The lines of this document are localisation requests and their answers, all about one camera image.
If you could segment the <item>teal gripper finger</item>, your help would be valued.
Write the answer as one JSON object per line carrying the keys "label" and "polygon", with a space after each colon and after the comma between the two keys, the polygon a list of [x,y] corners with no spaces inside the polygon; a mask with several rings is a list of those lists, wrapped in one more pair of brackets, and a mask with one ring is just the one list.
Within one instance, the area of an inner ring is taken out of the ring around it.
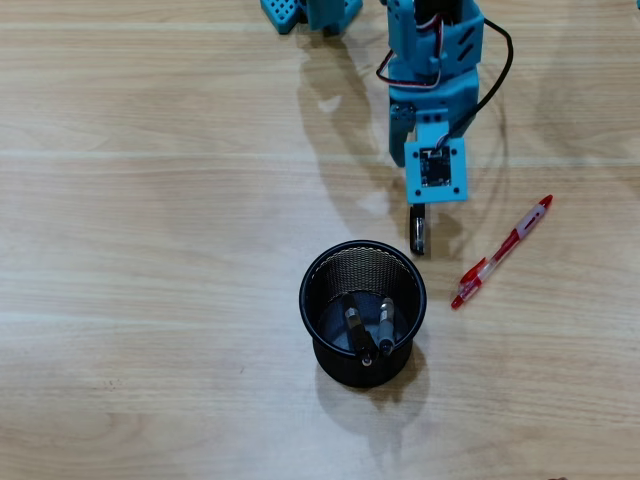
{"label": "teal gripper finger", "polygon": [[399,168],[405,167],[404,146],[409,133],[414,130],[415,108],[409,103],[390,102],[389,153]]}

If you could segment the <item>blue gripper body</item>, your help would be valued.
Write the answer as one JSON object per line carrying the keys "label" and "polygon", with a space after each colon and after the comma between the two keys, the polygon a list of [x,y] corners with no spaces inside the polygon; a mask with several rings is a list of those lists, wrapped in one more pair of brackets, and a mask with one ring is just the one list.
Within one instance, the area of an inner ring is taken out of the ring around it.
{"label": "blue gripper body", "polygon": [[441,82],[434,89],[389,87],[391,108],[413,112],[445,111],[450,129],[466,129],[474,120],[479,95],[479,76],[475,69]]}

